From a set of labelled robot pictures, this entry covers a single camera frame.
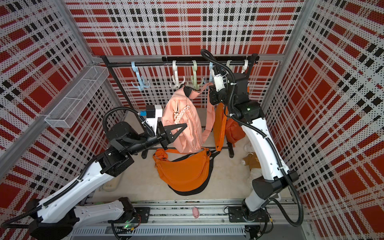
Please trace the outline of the black garment rack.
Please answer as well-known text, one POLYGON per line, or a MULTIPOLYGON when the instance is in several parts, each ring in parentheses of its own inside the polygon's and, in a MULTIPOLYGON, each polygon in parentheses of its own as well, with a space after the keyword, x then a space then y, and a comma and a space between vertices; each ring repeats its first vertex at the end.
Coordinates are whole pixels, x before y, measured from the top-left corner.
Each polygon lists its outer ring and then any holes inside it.
POLYGON ((206 64, 213 64, 213 80, 199 89, 185 84, 176 84, 165 107, 147 105, 144 112, 128 107, 116 107, 103 118, 103 129, 112 147, 128 157, 153 146, 164 149, 173 144, 179 154, 195 154, 214 129, 215 105, 227 107, 231 118, 241 125, 250 126, 255 119, 263 117, 260 105, 249 100, 247 84, 250 71, 233 73, 224 63, 217 61, 209 52, 206 64), (129 111, 135 115, 144 132, 138 134, 127 122, 119 122, 108 128, 109 116, 117 111, 129 111))

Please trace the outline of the white teddy bear brown shirt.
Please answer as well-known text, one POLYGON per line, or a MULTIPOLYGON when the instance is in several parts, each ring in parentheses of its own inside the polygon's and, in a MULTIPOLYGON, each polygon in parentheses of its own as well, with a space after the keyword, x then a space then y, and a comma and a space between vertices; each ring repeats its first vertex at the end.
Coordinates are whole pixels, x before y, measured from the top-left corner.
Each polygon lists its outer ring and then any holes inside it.
POLYGON ((244 151, 247 155, 242 159, 242 164, 248 166, 250 171, 261 169, 261 164, 251 142, 244 145, 244 151))

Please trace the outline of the orange bag with black trim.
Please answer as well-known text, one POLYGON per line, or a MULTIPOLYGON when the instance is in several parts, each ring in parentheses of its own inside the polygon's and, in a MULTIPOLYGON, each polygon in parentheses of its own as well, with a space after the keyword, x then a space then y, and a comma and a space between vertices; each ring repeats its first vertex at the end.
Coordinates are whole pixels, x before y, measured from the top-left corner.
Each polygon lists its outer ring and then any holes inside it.
POLYGON ((180 196, 197 195, 204 191, 214 169, 214 159, 220 152, 203 148, 198 153, 186 154, 173 161, 169 160, 169 153, 179 152, 157 149, 153 154, 160 179, 180 196))

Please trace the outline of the light blue hook far left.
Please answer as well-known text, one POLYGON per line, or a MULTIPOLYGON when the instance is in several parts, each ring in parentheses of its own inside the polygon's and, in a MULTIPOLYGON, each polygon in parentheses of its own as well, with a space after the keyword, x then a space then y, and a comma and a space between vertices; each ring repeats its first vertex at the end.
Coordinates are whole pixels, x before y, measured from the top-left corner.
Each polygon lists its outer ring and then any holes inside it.
POLYGON ((134 83, 132 83, 132 86, 138 89, 140 92, 142 92, 144 89, 150 88, 150 83, 147 82, 147 84, 145 84, 143 79, 141 78, 139 68, 136 66, 135 62, 131 62, 131 67, 132 67, 132 70, 135 72, 138 80, 138 84, 135 85, 134 83))

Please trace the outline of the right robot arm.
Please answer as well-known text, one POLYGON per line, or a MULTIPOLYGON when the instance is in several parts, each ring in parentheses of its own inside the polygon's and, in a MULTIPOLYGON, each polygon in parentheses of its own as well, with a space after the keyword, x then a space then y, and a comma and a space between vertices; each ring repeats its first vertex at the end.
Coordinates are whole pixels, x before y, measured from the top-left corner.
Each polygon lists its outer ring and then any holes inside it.
POLYGON ((202 57, 213 63, 214 86, 210 87, 210 103, 224 104, 229 117, 238 123, 250 140, 252 147, 261 165, 262 176, 252 180, 250 195, 242 202, 242 216, 246 221, 265 220, 268 218, 266 206, 275 203, 287 222, 299 227, 304 221, 304 209, 294 182, 299 175, 291 171, 280 156, 270 135, 265 114, 261 105, 250 100, 248 81, 254 63, 258 60, 257 54, 252 54, 246 73, 234 73, 230 67, 218 61, 214 55, 201 50, 202 57), (290 188, 297 206, 298 219, 293 221, 274 195, 283 189, 290 188))

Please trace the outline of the small pink object on rail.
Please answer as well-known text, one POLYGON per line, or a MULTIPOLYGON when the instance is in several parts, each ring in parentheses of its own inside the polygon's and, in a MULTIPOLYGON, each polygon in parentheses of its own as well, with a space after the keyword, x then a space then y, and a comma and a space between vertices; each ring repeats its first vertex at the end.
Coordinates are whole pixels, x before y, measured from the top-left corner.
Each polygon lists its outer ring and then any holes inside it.
POLYGON ((197 208, 197 207, 193 207, 193 217, 195 218, 195 219, 198 219, 199 218, 199 216, 200 216, 200 212, 199 212, 199 209, 197 208))

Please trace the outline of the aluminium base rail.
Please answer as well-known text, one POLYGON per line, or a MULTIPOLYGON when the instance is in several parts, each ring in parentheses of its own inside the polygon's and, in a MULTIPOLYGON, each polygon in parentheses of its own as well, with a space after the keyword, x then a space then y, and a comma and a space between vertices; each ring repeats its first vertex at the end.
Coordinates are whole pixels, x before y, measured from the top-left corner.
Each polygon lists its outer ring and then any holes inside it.
POLYGON ((247 222, 241 217, 241 200, 173 200, 173 201, 138 201, 137 210, 144 211, 144 219, 138 228, 135 221, 125 224, 107 222, 92 224, 75 230, 69 239, 75 238, 112 238, 114 232, 119 237, 195 237, 195 236, 239 236, 249 239, 250 232, 262 230, 263 220, 247 222), (193 207, 200 212, 198 219, 193 217, 193 207))

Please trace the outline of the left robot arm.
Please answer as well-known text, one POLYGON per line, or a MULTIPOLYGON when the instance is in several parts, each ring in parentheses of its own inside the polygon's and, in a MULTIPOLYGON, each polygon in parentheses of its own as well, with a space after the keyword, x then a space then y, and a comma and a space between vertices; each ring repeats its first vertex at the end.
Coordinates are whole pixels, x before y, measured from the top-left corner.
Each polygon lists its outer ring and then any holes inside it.
POLYGON ((136 211, 129 198, 96 206, 79 206, 78 203, 91 192, 123 173, 134 163, 133 155, 158 144, 164 149, 173 143, 187 128, 187 124, 163 126, 161 106, 150 105, 146 115, 128 107, 116 107, 103 117, 103 129, 110 147, 93 157, 80 175, 63 188, 41 200, 28 203, 28 211, 2 223, 4 229, 28 229, 37 240, 61 240, 73 230, 86 225, 107 221, 125 223, 135 218, 136 211), (117 111, 129 111, 144 127, 138 134, 127 122, 108 128, 108 118, 117 111))

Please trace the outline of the pink bag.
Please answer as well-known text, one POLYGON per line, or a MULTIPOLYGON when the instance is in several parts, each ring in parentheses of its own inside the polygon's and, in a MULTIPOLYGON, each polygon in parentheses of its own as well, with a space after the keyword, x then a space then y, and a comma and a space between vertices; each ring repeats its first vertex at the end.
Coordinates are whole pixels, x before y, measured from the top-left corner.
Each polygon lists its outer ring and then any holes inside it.
POLYGON ((187 124, 187 128, 173 142, 174 147, 181 154, 197 153, 208 139, 215 122, 215 108, 207 99, 206 127, 203 130, 201 120, 192 100, 200 96, 205 89, 213 86, 205 84, 200 92, 193 88, 181 86, 168 101, 162 117, 164 126, 187 124))

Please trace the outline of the green hook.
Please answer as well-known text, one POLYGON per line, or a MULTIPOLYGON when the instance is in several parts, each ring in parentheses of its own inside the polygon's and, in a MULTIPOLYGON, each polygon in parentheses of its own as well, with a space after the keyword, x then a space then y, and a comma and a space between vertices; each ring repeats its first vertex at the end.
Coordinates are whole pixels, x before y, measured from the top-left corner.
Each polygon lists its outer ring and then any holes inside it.
POLYGON ((228 68, 230 68, 231 70, 233 70, 233 68, 231 67, 231 60, 228 60, 227 61, 227 63, 226 63, 226 66, 228 67, 228 68))
POLYGON ((200 85, 197 82, 197 70, 198 70, 197 61, 192 60, 192 64, 193 64, 192 65, 193 75, 191 76, 192 85, 193 85, 193 88, 198 91, 200 89, 200 85))

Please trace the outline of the white hook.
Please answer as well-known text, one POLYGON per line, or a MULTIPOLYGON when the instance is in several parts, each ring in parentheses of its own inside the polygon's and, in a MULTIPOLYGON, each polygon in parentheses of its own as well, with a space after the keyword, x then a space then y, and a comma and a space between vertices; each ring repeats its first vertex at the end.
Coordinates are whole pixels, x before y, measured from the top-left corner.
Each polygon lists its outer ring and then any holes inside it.
POLYGON ((170 87, 172 89, 179 89, 181 85, 185 83, 185 77, 183 77, 181 82, 179 81, 177 61, 172 62, 172 69, 174 74, 172 75, 172 82, 170 83, 170 87))
POLYGON ((248 69, 249 61, 247 59, 244 60, 244 65, 242 66, 241 73, 244 74, 246 70, 248 69))

